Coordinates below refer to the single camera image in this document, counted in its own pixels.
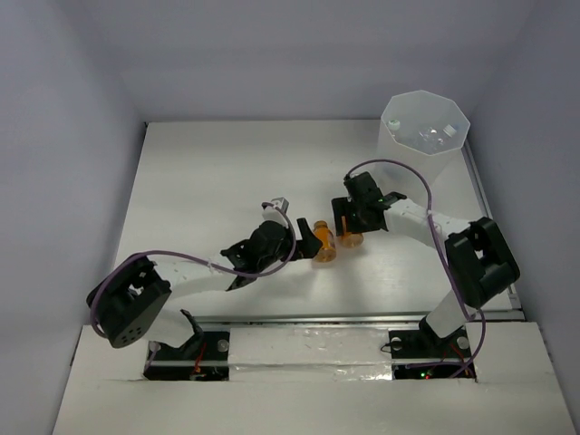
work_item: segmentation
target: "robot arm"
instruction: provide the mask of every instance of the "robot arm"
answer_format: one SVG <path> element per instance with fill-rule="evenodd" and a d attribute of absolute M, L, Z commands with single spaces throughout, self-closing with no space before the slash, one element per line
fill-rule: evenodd
<path fill-rule="evenodd" d="M 435 247 L 427 210 L 404 195 L 383 195 L 368 172 L 347 177 L 348 198 L 333 199 L 336 233 L 385 230 Z M 487 217 L 476 222 L 431 213 L 436 236 L 445 246 L 447 264 L 464 303 L 473 315 L 519 278 L 519 269 L 498 225 Z M 460 301 L 450 291 L 420 322 L 426 341 L 439 345 L 467 321 Z"/>
<path fill-rule="evenodd" d="M 196 260 L 195 263 L 154 263 L 143 254 L 128 258 L 112 279 L 108 278 L 105 287 L 104 282 L 100 283 L 87 297 L 87 305 L 94 310 L 96 321 L 112 347 L 125 347 L 146 338 L 162 342 L 169 348 L 166 350 L 174 349 L 188 358 L 197 350 L 195 335 L 200 328 L 188 312 L 163 310 L 169 299 L 235 290 L 256 281 L 277 261 L 313 258 L 322 242 L 312 233 L 306 219 L 297 220 L 302 239 L 295 240 L 293 230 L 276 208 L 285 213 L 288 202 L 284 198 L 273 199 L 264 208 L 265 221 L 250 238 L 222 250 L 217 265 L 191 256 L 184 258 Z"/>

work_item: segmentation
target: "transparent bin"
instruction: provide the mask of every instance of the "transparent bin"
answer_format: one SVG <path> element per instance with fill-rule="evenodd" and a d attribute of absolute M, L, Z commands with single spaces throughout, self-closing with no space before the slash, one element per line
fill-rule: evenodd
<path fill-rule="evenodd" d="M 461 152 L 469 131 L 469 121 L 458 105 L 448 98 L 427 91 L 396 95 L 381 116 L 377 157 L 398 160 L 415 168 L 431 185 L 447 164 Z M 437 150 L 425 150 L 419 131 L 451 131 Z M 389 163 L 377 163 L 374 178 L 384 194 L 398 191 L 417 202 L 424 202 L 425 188 L 417 177 Z"/>

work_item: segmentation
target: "bottle cap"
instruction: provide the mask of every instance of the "bottle cap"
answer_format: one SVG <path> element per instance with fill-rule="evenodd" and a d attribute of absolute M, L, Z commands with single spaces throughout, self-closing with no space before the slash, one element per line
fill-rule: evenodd
<path fill-rule="evenodd" d="M 326 223 L 325 220 L 317 220 L 316 222 L 314 222 L 314 229 L 318 228 L 328 228 L 328 224 Z"/>
<path fill-rule="evenodd" d="M 387 127 L 390 131 L 397 131 L 401 127 L 401 122 L 399 120 L 390 120 L 387 123 Z"/>
<path fill-rule="evenodd" d="M 443 132 L 452 138 L 455 136 L 455 133 L 457 133 L 457 130 L 455 130 L 451 125 L 447 124 L 447 126 L 443 129 Z"/>

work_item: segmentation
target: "white wall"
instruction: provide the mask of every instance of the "white wall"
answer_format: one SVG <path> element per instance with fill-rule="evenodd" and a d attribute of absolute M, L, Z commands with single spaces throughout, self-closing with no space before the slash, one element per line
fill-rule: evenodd
<path fill-rule="evenodd" d="M 111 263 L 142 139 L 119 78 L 66 21 L 52 2 L 0 2 L 6 435 L 52 432 L 83 299 Z"/>
<path fill-rule="evenodd" d="M 580 429 L 580 2 L 543 0 L 472 117 L 494 217 Z"/>
<path fill-rule="evenodd" d="M 534 0 L 84 0 L 146 121 L 376 118 L 418 87 L 470 113 Z"/>

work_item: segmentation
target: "wire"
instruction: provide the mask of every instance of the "wire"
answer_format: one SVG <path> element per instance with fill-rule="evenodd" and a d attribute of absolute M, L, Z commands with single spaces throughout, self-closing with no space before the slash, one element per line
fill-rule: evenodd
<path fill-rule="evenodd" d="M 285 260 L 283 260 L 280 265 L 274 267 L 271 270 L 265 271 L 265 272 L 260 272 L 257 274 L 249 274 L 246 272 L 239 272 L 237 270 L 230 269 L 229 267 L 224 267 L 221 265 L 217 265 L 215 263 L 211 263 L 210 261 L 204 260 L 203 258 L 199 258 L 196 256 L 191 256 L 189 254 L 183 254 L 183 253 L 175 252 L 175 251 L 153 249 L 151 251 L 144 251 L 144 252 L 139 252 L 137 254 L 133 254 L 132 256 L 127 258 L 124 262 L 122 262 L 115 270 L 113 270 L 111 272 L 111 274 L 108 275 L 105 278 L 105 280 L 102 282 L 102 284 L 99 286 L 99 289 L 97 290 L 97 293 L 96 293 L 95 297 L 93 298 L 92 305 L 91 305 L 91 326 L 92 326 L 92 329 L 94 330 L 94 332 L 97 333 L 97 335 L 99 335 L 100 337 L 106 338 L 106 335 L 101 330 L 101 327 L 99 326 L 99 322 L 97 320 L 97 306 L 99 306 L 99 301 L 101 300 L 102 294 L 104 293 L 105 289 L 109 286 L 111 281 L 115 278 L 115 276 L 117 276 L 119 274 L 119 272 L 121 270 L 123 270 L 125 267 L 127 267 L 131 263 L 133 263 L 133 262 L 135 262 L 135 261 L 137 261 L 140 258 L 143 258 L 145 256 L 174 256 L 176 258 L 183 258 L 185 260 L 188 260 L 188 261 L 191 261 L 194 263 L 198 263 L 198 264 L 203 265 L 203 266 L 211 267 L 212 269 L 216 269 L 216 270 L 218 270 L 220 272 L 224 272 L 226 274 L 243 276 L 245 278 L 262 278 L 265 276 L 271 276 L 274 273 L 278 272 L 283 267 L 285 267 L 288 264 L 288 262 L 290 261 L 290 259 L 294 256 L 294 253 L 296 251 L 296 233 L 295 233 L 294 227 L 292 226 L 292 222 L 290 221 L 290 218 L 288 217 L 288 215 L 281 208 L 275 206 L 274 204 L 272 204 L 270 202 L 262 203 L 262 207 L 272 207 L 278 213 L 280 213 L 280 215 L 282 215 L 282 218 L 284 218 L 284 220 L 288 224 L 288 228 L 290 229 L 290 233 L 292 234 L 292 247 L 290 248 L 290 254 L 288 254 L 288 257 Z"/>
<path fill-rule="evenodd" d="M 149 358 L 145 362 L 145 367 L 143 367 L 143 372 L 146 372 L 151 367 L 151 363 L 153 363 L 153 360 L 155 359 L 155 355 L 157 355 L 157 352 L 159 352 L 160 348 L 161 348 L 161 344 L 159 344 L 157 342 L 152 342 L 152 343 L 154 343 L 155 349 L 153 349 L 151 351 L 151 355 L 149 356 Z"/>
<path fill-rule="evenodd" d="M 400 166 L 402 168 L 409 170 L 413 174 L 415 174 L 417 176 L 417 178 L 420 180 L 420 182 L 422 183 L 423 187 L 427 191 L 427 222 L 429 224 L 431 237 L 433 237 L 433 245 L 435 246 L 435 250 L 437 251 L 437 255 L 439 256 L 439 260 L 441 262 L 441 265 L 443 266 L 443 270 L 445 271 L 445 275 L 447 275 L 447 278 L 449 279 L 449 283 L 451 284 L 451 289 L 453 290 L 453 293 L 455 294 L 455 297 L 457 298 L 457 302 L 459 303 L 459 308 L 461 308 L 461 312 L 463 313 L 465 320 L 467 320 L 467 321 L 473 320 L 475 318 L 475 315 L 470 315 L 468 313 L 467 308 L 465 307 L 465 301 L 463 300 L 463 296 L 461 295 L 461 292 L 459 291 L 457 285 L 455 284 L 455 279 L 453 279 L 453 274 L 450 271 L 450 267 L 447 264 L 447 261 L 445 259 L 445 254 L 443 253 L 443 247 L 441 246 L 441 243 L 439 241 L 439 237 L 437 236 L 437 228 L 435 228 L 435 222 L 433 221 L 433 215 L 432 215 L 433 194 L 432 194 L 431 189 L 429 187 L 429 183 L 415 168 L 413 168 L 405 163 L 402 163 L 400 161 L 391 160 L 391 159 L 366 160 L 363 163 L 359 163 L 358 165 L 353 167 L 351 170 L 349 170 L 348 173 L 346 174 L 346 176 L 350 177 L 353 174 L 353 172 L 355 172 L 357 169 L 359 169 L 363 166 L 366 166 L 366 165 L 370 165 L 372 163 L 391 163 L 393 165 Z M 457 370 L 456 372 L 454 372 L 450 376 L 450 378 L 455 378 L 461 372 L 468 369 L 469 366 L 475 360 L 476 356 L 478 356 L 478 353 L 481 350 L 481 346 L 483 346 L 483 342 L 484 342 L 485 337 L 486 337 L 486 318 L 483 315 L 483 311 L 478 310 L 478 313 L 481 316 L 481 338 L 479 339 L 479 344 L 478 344 L 477 349 L 471 355 L 471 358 L 469 358 L 469 361 L 467 361 L 464 364 L 461 364 L 460 362 L 443 362 L 443 361 L 438 362 L 436 364 L 431 364 L 428 362 L 426 362 L 426 363 L 414 363 L 414 364 L 408 364 L 407 368 L 437 367 L 438 365 L 442 365 L 442 364 L 446 364 L 446 365 L 447 364 L 449 364 L 449 365 L 460 364 L 461 368 L 459 370 Z"/>
<path fill-rule="evenodd" d="M 486 323 L 487 322 L 486 322 L 486 316 L 483 315 L 483 311 L 478 310 L 478 313 L 481 316 L 481 337 L 479 338 L 478 347 L 471 354 L 471 358 L 469 358 L 469 360 L 465 364 L 463 364 L 460 369 L 458 369 L 456 372 L 454 372 L 450 376 L 450 378 L 455 378 L 456 376 L 459 376 L 459 374 L 461 372 L 463 372 L 464 370 L 467 370 L 470 367 L 470 365 L 475 361 L 475 358 L 479 355 L 479 351 L 481 350 L 481 347 L 483 346 L 483 342 L 486 339 L 486 330 L 487 330 Z"/>
<path fill-rule="evenodd" d="M 461 353 L 461 351 L 453 343 L 450 343 L 449 347 L 453 352 L 455 352 L 458 355 L 458 357 L 461 359 L 461 363 L 465 363 L 465 357 L 463 356 L 463 353 Z M 471 371 L 470 368 L 467 368 L 465 369 L 465 374 L 473 375 L 473 372 Z"/>
<path fill-rule="evenodd" d="M 465 357 L 463 356 L 463 353 L 461 353 L 461 351 L 455 347 L 455 345 L 453 345 L 453 343 L 451 343 L 449 345 L 449 347 L 451 348 L 451 350 L 456 353 L 458 355 L 458 357 L 461 359 L 461 362 L 464 363 L 465 362 Z"/>
<path fill-rule="evenodd" d="M 203 359 L 203 353 L 205 351 L 206 351 L 206 343 L 203 343 L 203 345 L 201 346 L 201 351 L 199 352 L 198 358 L 196 358 L 196 363 L 193 366 L 193 373 L 192 374 L 199 373 L 199 363 L 201 363 L 201 360 Z"/>

